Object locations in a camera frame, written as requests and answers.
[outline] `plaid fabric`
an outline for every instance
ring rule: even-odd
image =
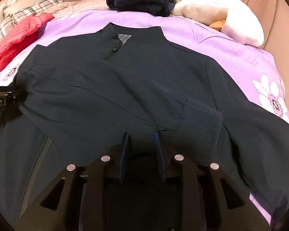
[[[63,2],[63,0],[42,0],[39,3],[32,5],[31,7],[27,7],[18,11],[15,14],[9,14],[0,24],[0,41],[13,27],[15,27],[16,24],[25,19],[27,16],[32,14],[40,14],[47,8],[61,2]]]

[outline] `red puffer jacket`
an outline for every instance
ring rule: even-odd
[[[54,16],[41,13],[26,17],[17,24],[0,42],[0,71],[23,49],[33,43],[39,36],[38,30]]]

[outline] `metal rivet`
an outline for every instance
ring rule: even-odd
[[[219,169],[219,165],[217,163],[213,162],[210,164],[210,168],[217,170],[217,169]]]
[[[103,162],[110,161],[110,156],[102,156],[101,160],[102,160]]]
[[[75,166],[74,164],[69,164],[69,165],[67,165],[67,167],[66,167],[66,169],[67,169],[68,171],[73,171],[75,168],[76,168],[76,166]]]
[[[175,159],[176,161],[183,161],[183,160],[184,160],[184,156],[183,156],[183,155],[175,155],[175,156],[174,156],[174,159]]]

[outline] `purple bed sheet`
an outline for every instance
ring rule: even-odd
[[[94,33],[109,22],[131,28],[160,26],[169,41],[214,58],[249,101],[289,123],[289,112],[284,104],[284,85],[269,52],[237,43],[214,29],[185,18],[154,17],[141,12],[88,10],[53,19],[40,29],[38,40],[0,72],[0,85],[7,86],[12,82],[19,66],[37,44],[48,46],[61,37]],[[250,195],[250,200],[270,223],[270,215],[257,199]]]

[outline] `jacket pocket zipper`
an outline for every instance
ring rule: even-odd
[[[20,212],[19,212],[19,217],[20,218],[23,213],[27,210],[27,208],[29,207],[29,201],[30,201],[30,194],[31,191],[33,189],[33,185],[35,183],[36,177],[40,171],[40,168],[42,166],[42,163],[51,147],[51,143],[52,140],[47,137],[42,145],[42,148],[40,149],[40,152],[35,160],[33,169],[31,170],[31,174],[29,176],[28,182],[27,182],[27,186],[25,188],[25,193],[24,193],[24,197],[22,199],[22,205],[20,208]]]
[[[111,52],[103,59],[105,61],[108,61],[111,59],[111,57],[123,46],[122,41],[120,41],[116,47],[114,47]]]

